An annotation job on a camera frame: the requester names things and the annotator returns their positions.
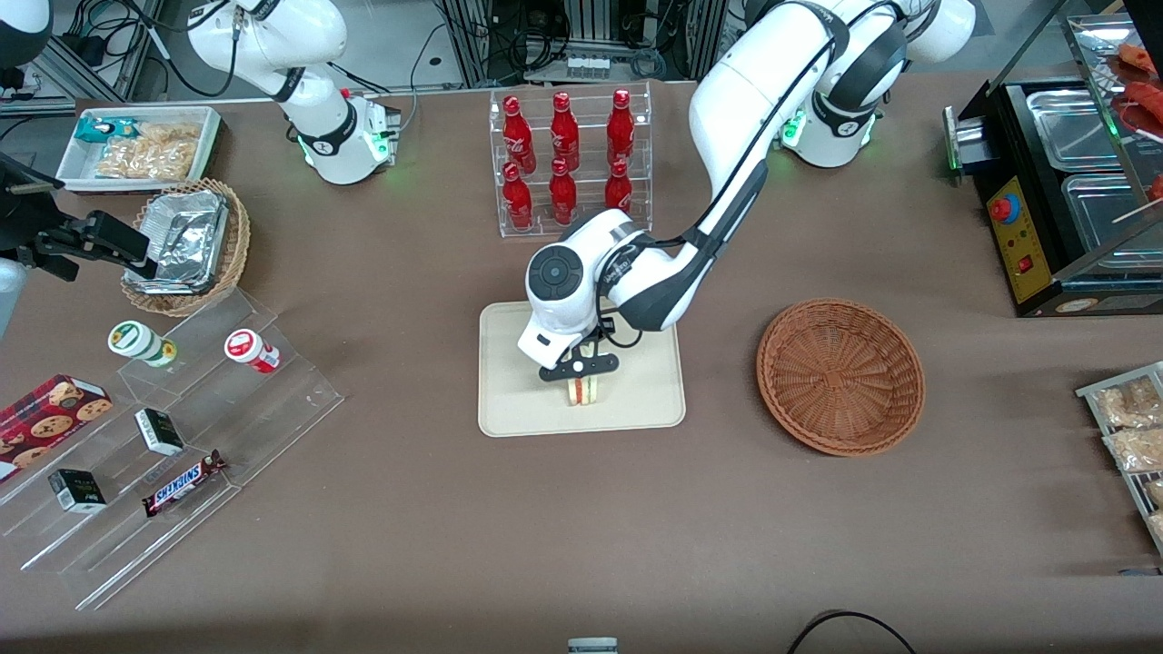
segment coca-cola bottle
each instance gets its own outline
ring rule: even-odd
[[[521,180],[521,171],[513,162],[505,162],[501,166],[505,176],[505,186],[501,194],[505,196],[505,211],[509,214],[509,222],[513,229],[527,232],[533,227],[533,197],[529,196],[529,187]]]
[[[609,179],[606,180],[606,208],[622,209],[630,213],[630,193],[634,187],[626,178],[626,159],[618,159],[609,166]]]
[[[549,197],[554,201],[554,220],[558,225],[573,222],[573,209],[578,206],[578,186],[570,177],[565,159],[554,159],[554,178],[549,182]]]
[[[554,156],[565,159],[571,171],[582,165],[582,144],[578,138],[578,119],[570,111],[570,94],[554,93],[554,122],[549,125],[554,137]]]
[[[533,130],[529,121],[521,115],[521,102],[515,95],[508,95],[501,102],[505,108],[505,149],[509,159],[521,168],[525,175],[537,170],[537,157],[533,154]]]
[[[606,159],[609,165],[622,158],[630,161],[634,154],[634,116],[630,115],[630,92],[614,91],[614,111],[606,123]]]

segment brown wicker basket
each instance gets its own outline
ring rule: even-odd
[[[214,191],[230,202],[230,215],[227,219],[227,232],[223,236],[222,254],[219,256],[217,280],[214,286],[200,296],[147,296],[131,290],[121,282],[121,291],[129,301],[140,310],[151,313],[163,313],[171,318],[185,318],[198,311],[219,293],[229,291],[238,284],[242,269],[247,265],[247,248],[250,247],[250,218],[247,207],[242,206],[238,196],[229,186],[215,179],[199,179],[166,189],[163,193],[193,193],[195,191]],[[137,212],[134,227],[141,227],[145,219],[145,207]]]
[[[828,454],[868,456],[900,442],[921,417],[925,375],[905,334],[871,308],[816,299],[768,326],[759,392],[793,436]]]

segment red cookie box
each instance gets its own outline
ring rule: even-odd
[[[0,483],[112,407],[105,389],[56,375],[0,411]]]

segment white tray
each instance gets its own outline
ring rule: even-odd
[[[57,179],[65,183],[65,190],[79,194],[92,193],[151,193],[162,189],[177,186],[183,182],[193,182],[202,178],[206,165],[211,159],[211,151],[214,149],[214,138],[217,136],[219,125],[222,119],[219,113],[206,106],[176,106],[176,107],[106,107],[101,109],[85,109],[80,114],[80,120],[94,116],[108,118],[133,118],[140,122],[176,123],[192,122],[202,127],[202,133],[198,137],[198,149],[194,151],[194,162],[190,166],[186,179],[167,182],[162,179],[107,179],[99,178],[94,172],[97,163],[101,161],[105,151],[105,143],[87,143],[79,138],[70,138],[65,147],[64,157],[60,158],[60,166],[57,168]]]

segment brown tablecloth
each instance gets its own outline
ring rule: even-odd
[[[212,173],[254,223],[242,286],[350,399],[98,612],[0,554],[0,634],[31,639],[0,651],[544,653],[612,634],[627,654],[782,652],[847,607],[925,652],[1157,652],[1163,580],[1115,571],[1158,560],[1072,391],[1163,358],[1163,319],[1012,317],[971,186],[941,178],[940,111],[979,84],[906,76],[847,168],[770,157],[678,327],[682,425],[511,440],[477,428],[477,320],[523,298],[538,243],[497,234],[487,93],[422,98],[399,164],[352,187],[304,165],[274,105],[219,105]],[[652,86],[661,236],[708,200],[692,90]],[[113,374],[117,320],[172,325],[133,310],[119,273],[33,276],[0,401]],[[758,398],[764,326],[821,296],[885,313],[925,364],[921,424],[882,456],[816,454]]]

